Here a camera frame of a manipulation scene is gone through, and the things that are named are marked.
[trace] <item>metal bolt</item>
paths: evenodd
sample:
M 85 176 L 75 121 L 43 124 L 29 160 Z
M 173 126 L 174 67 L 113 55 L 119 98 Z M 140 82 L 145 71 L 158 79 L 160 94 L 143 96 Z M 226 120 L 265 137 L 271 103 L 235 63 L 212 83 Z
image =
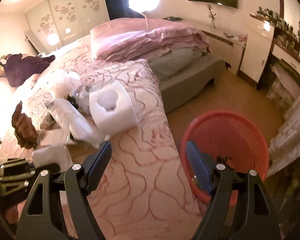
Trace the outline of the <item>metal bolt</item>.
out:
M 77 170 L 81 169 L 81 165 L 80 164 L 75 164 L 75 165 L 72 166 L 72 169 L 74 171 L 77 171 Z
M 226 168 L 226 166 L 224 166 L 223 164 L 219 163 L 217 164 L 217 169 L 220 171 L 223 171 Z
M 44 171 L 41 171 L 41 172 L 40 172 L 40 175 L 41 175 L 42 177 L 44 177 L 44 176 L 46 176 L 48 173 L 49 173 L 49 171 L 44 170 Z
M 256 176 L 258 174 L 255 170 L 250 170 L 249 173 L 251 176 Z

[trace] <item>red bucket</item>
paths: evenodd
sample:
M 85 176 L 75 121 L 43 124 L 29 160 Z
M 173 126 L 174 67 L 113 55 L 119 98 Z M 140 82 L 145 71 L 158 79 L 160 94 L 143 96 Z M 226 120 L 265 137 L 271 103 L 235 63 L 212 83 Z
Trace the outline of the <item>red bucket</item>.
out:
M 180 158 L 194 195 L 208 204 L 211 196 L 200 190 L 192 181 L 194 172 L 186 157 L 187 141 L 194 141 L 203 152 L 214 160 L 220 156 L 231 159 L 237 172 L 254 169 L 262 181 L 269 168 L 269 152 L 266 140 L 259 129 L 246 118 L 228 112 L 210 112 L 197 117 L 187 128 L 181 142 Z M 233 191 L 230 206 L 236 205 L 238 193 Z

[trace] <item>pink quilt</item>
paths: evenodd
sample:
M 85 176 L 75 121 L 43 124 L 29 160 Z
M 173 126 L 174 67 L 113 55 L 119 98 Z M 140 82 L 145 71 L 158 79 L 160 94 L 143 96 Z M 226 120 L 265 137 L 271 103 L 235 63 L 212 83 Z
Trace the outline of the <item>pink quilt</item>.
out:
M 121 18 L 93 28 L 91 50 L 95 59 L 120 61 L 160 57 L 169 51 L 209 46 L 206 35 L 189 23 L 149 19 Z
M 77 72 L 87 84 L 118 80 L 129 93 L 139 125 L 110 139 L 113 154 L 103 178 L 88 201 L 107 240 L 186 240 L 194 235 L 201 217 L 171 135 L 158 81 L 145 60 L 126 63 L 92 61 L 90 36 L 56 59 L 37 80 L 57 69 Z M 24 105 L 33 122 L 45 116 L 44 102 L 52 100 L 42 89 Z M 31 159 L 20 148 L 10 128 L 0 146 L 0 157 Z M 73 162 L 82 162 L 78 152 Z M 66 225 L 76 236 L 67 206 Z

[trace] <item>brown floor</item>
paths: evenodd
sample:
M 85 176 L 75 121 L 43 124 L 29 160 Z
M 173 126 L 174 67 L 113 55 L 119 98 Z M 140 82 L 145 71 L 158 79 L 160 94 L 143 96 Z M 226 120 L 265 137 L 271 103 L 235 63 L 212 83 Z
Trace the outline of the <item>brown floor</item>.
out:
M 282 111 L 266 98 L 264 91 L 255 90 L 244 80 L 225 70 L 217 84 L 208 84 L 195 98 L 167 114 L 171 133 L 177 144 L 192 120 L 211 110 L 231 111 L 248 118 L 261 130 L 268 146 L 284 123 Z M 266 179 L 265 185 L 270 197 L 281 177 L 279 172 Z

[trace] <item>blue gripper pad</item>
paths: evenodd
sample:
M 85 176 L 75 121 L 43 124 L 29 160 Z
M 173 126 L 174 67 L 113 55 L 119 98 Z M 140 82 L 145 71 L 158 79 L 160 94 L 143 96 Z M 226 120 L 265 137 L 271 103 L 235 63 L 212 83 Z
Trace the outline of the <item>blue gripper pad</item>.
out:
M 199 189 L 212 195 L 214 188 L 211 175 L 217 163 L 209 154 L 202 153 L 193 141 L 188 141 L 186 144 L 186 156 L 197 177 Z

